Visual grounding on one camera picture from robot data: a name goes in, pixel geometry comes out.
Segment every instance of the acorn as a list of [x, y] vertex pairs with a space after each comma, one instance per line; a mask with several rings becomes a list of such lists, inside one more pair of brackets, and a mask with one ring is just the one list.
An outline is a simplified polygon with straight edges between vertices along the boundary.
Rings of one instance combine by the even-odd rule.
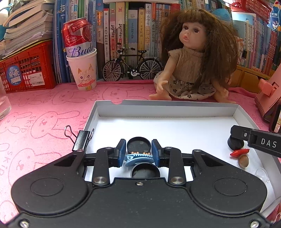
[[246, 168], [249, 165], [249, 158], [247, 155], [240, 155], [238, 164], [241, 168]]

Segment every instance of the red soda can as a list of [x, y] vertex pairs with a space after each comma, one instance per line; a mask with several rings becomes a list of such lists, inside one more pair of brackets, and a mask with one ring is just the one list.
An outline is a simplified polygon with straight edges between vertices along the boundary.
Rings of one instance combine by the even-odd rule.
[[86, 18], [78, 18], [64, 23], [62, 37], [68, 57], [78, 57], [94, 50], [91, 25]]

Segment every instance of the screw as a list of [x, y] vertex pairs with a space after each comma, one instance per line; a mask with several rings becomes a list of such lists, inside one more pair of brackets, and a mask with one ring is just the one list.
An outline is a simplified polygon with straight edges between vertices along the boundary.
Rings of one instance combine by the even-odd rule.
[[137, 182], [136, 185], [137, 186], [143, 186], [143, 182]]
[[183, 183], [183, 178], [182, 177], [172, 177], [171, 182], [173, 184], [182, 184]]
[[94, 182], [96, 184], [104, 184], [106, 182], [106, 178], [105, 177], [95, 177]]
[[252, 221], [250, 227], [251, 228], [258, 228], [260, 223], [258, 221]]
[[28, 221], [26, 220], [21, 220], [19, 225], [22, 227], [22, 228], [29, 228], [29, 223]]

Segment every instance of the red basket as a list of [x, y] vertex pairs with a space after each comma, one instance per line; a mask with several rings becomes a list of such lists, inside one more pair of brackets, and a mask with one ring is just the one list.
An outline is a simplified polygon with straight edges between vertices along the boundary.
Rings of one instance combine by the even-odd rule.
[[0, 62], [6, 93], [53, 89], [56, 86], [52, 41], [45, 41]]
[[255, 13], [262, 20], [269, 22], [271, 8], [259, 0], [232, 0], [231, 11]]

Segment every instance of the bicycle wheel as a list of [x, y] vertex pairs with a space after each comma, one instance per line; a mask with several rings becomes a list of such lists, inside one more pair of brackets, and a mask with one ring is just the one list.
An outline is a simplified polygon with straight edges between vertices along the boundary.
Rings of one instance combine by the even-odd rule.
[[103, 67], [103, 79], [105, 81], [118, 81], [124, 74], [124, 68], [120, 62], [108, 61]]
[[148, 58], [143, 60], [138, 69], [140, 77], [143, 80], [154, 79], [159, 71], [161, 71], [161, 65], [158, 60], [154, 58]]

